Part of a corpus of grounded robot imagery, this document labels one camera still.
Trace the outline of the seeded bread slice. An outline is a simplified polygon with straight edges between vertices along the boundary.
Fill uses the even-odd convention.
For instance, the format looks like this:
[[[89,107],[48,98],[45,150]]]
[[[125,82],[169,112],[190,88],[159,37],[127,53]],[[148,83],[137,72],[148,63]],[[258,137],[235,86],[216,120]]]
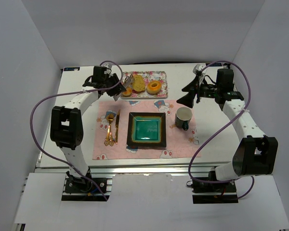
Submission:
[[[141,75],[132,75],[132,88],[136,92],[143,92],[146,89],[145,81]]]

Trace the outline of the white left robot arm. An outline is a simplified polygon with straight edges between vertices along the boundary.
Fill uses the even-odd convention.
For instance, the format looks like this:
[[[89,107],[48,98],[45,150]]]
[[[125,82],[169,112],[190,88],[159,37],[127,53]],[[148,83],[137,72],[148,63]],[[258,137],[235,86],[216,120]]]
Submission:
[[[71,164],[67,172],[71,187],[86,193],[93,188],[91,171],[81,150],[83,140],[82,115],[91,104],[104,93],[118,100],[126,88],[119,83],[117,74],[112,73],[112,62],[103,62],[93,68],[93,74],[86,78],[82,89],[63,106],[55,106],[51,114],[50,138],[63,152]]]

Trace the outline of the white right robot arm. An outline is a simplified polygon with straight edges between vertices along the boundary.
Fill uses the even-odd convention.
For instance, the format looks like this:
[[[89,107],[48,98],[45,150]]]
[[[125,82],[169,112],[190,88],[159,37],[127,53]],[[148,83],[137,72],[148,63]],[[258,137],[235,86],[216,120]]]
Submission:
[[[235,90],[232,69],[218,69],[216,81],[208,84],[202,65],[193,69],[195,78],[182,89],[187,94],[177,103],[189,108],[199,103],[202,97],[212,98],[230,120],[240,144],[232,160],[214,167],[204,183],[229,183],[243,176],[270,175],[273,172],[278,142],[268,137],[255,123],[247,110],[242,94]]]

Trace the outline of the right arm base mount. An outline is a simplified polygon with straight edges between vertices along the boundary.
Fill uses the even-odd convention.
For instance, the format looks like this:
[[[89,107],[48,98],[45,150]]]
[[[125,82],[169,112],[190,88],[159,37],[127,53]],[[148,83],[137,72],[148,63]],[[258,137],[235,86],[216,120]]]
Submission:
[[[192,189],[193,204],[238,203],[234,182],[211,184],[189,180],[186,186]]]

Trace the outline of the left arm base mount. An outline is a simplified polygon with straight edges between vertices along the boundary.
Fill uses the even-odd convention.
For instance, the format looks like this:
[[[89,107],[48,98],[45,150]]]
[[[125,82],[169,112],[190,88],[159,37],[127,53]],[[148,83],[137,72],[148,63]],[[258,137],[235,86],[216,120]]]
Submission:
[[[86,177],[92,179],[108,199],[111,192],[112,180],[108,178],[92,178],[90,173]],[[74,177],[66,172],[66,179],[64,182],[62,201],[84,201],[84,202],[105,202],[106,199],[91,181],[83,177]]]

